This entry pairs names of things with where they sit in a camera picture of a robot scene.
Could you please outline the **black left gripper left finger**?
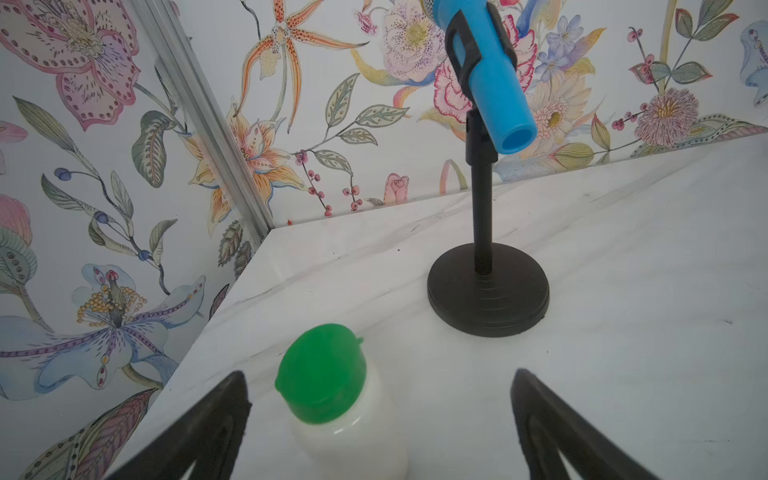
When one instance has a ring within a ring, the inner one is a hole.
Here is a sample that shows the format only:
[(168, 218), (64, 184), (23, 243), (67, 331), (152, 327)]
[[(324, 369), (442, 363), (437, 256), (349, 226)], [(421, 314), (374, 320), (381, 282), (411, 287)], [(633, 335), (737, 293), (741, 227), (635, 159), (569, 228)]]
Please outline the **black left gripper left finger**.
[(234, 371), (111, 479), (229, 479), (251, 403), (246, 378)]

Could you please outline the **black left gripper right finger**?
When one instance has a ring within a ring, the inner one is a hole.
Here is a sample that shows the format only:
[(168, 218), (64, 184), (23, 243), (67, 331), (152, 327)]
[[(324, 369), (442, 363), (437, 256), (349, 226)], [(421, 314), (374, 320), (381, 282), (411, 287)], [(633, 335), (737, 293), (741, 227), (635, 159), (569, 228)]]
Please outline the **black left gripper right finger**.
[(567, 479), (569, 463), (583, 479), (654, 479), (527, 369), (516, 371), (511, 406), (532, 479)]

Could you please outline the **white bottle green cap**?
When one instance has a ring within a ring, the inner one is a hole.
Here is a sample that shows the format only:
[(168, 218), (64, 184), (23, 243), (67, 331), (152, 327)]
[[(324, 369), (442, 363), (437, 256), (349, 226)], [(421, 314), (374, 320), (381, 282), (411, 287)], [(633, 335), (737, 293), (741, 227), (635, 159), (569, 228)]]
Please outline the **white bottle green cap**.
[(323, 478), (406, 477), (407, 445), (393, 401), (349, 328), (324, 324), (299, 336), (281, 360), (275, 389)]

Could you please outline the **blue toy microphone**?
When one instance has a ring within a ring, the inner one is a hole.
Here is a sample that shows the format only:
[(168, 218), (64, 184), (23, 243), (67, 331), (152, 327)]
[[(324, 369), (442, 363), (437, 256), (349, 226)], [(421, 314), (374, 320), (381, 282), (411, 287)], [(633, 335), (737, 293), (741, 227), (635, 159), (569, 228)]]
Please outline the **blue toy microphone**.
[(464, 95), (501, 154), (530, 146), (537, 128), (517, 76), (517, 56), (496, 7), (487, 1), (425, 1), (445, 32), (445, 49)]

